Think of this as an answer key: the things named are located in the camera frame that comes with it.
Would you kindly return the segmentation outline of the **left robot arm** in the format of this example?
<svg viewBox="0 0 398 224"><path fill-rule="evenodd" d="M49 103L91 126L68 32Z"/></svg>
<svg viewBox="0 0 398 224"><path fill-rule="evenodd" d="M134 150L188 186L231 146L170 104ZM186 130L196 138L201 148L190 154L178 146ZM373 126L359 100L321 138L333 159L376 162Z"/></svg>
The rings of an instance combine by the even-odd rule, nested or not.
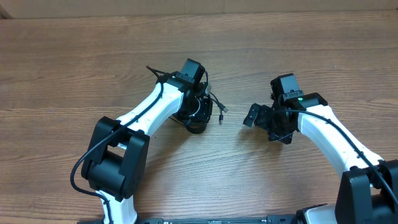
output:
<svg viewBox="0 0 398 224"><path fill-rule="evenodd" d="M204 132L213 102L204 66L187 59L181 70L150 69L157 81L152 93L117 119L102 117L87 152L77 162L89 183L88 195L100 198L104 216L97 223L137 223L133 196L143 178L150 137L169 118L193 134Z"/></svg>

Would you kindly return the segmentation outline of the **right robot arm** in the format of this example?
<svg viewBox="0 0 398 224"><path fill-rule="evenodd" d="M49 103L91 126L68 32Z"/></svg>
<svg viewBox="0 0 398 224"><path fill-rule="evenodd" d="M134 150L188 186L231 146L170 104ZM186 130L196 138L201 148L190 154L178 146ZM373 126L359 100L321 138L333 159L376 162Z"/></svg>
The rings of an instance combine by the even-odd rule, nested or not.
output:
<svg viewBox="0 0 398 224"><path fill-rule="evenodd" d="M243 123L264 129L269 141L292 142L294 132L308 137L340 177L334 204L269 215L266 223L397 224L397 161L385 161L357 140L319 93L305 94L295 75L271 81L272 106L251 105Z"/></svg>

